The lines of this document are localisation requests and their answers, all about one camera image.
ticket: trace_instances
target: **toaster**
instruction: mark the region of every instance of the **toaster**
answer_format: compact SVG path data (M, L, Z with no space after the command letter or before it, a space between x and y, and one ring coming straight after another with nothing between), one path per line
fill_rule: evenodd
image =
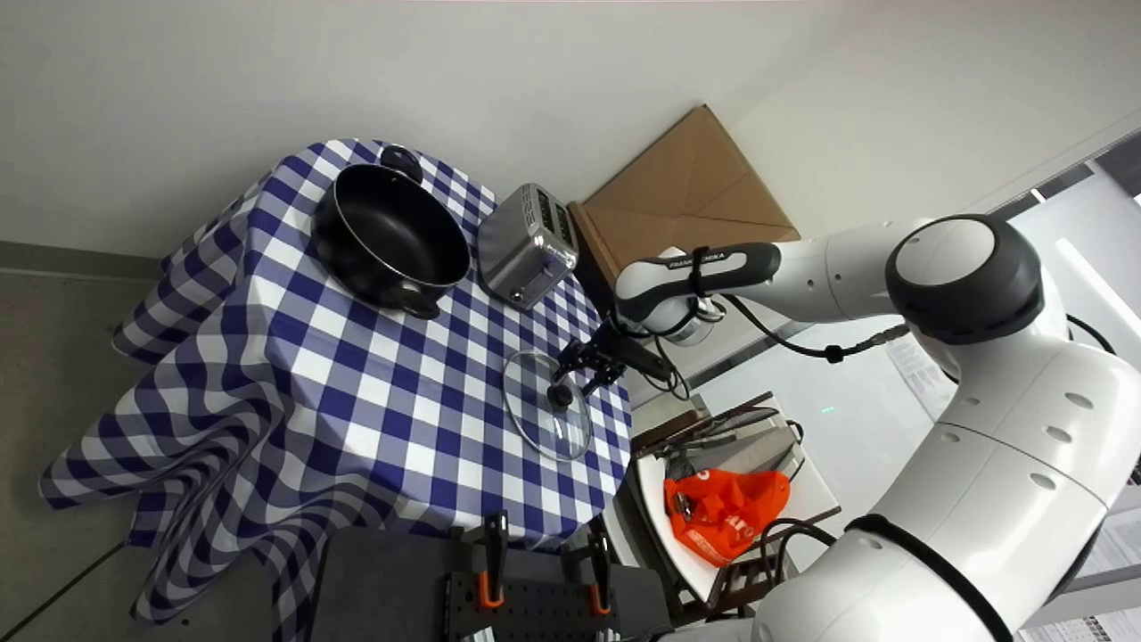
M574 222L535 183L515 188L477 230L477 278L508 308L533 309L574 263Z

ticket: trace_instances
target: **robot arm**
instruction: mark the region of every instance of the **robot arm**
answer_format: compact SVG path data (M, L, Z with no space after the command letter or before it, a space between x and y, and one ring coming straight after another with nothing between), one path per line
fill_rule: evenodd
M712 288L805 322L899 309L959 373L874 515L769 593L760 629L773 642L1012 637L1141 453L1141 373L1065 342L1033 249L991 216L711 256L637 259L617 281L622 309L666 337L704 322L692 309Z

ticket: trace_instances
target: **cardboard box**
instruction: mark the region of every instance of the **cardboard box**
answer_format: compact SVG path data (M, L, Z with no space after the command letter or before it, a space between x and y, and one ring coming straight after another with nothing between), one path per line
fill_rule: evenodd
M625 263L666 247L799 240L711 107L687 112L572 211L610 284Z

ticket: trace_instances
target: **gray floor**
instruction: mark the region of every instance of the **gray floor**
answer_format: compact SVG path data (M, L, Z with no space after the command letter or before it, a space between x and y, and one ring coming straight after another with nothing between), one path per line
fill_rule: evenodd
M0 259L0 637L125 535L127 504L47 511L35 477L143 373L106 337L146 284L150 278L127 278L125 268L83 278ZM13 642L272 636L266 578L258 562L238 562L174 624L131 622L150 561L150 549L118 552Z

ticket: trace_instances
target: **checkered tablecloth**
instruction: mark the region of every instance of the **checkered tablecloth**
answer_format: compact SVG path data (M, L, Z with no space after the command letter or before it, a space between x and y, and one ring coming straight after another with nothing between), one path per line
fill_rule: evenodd
M508 515L533 547L592 521L628 470L628 391L589 404L592 447L540 457L504 413L504 356L558 353L599 326L578 281L533 313L470 276L435 322L379 313L309 249L313 206L382 143L333 138L287 156L164 259L114 346L155 370L44 477L54 505L139 493L127 541L161 547L137 604L167 622L245 549L272 566L277 637L300 637L333 529L474 529ZM421 156L423 188L467 240L493 193Z

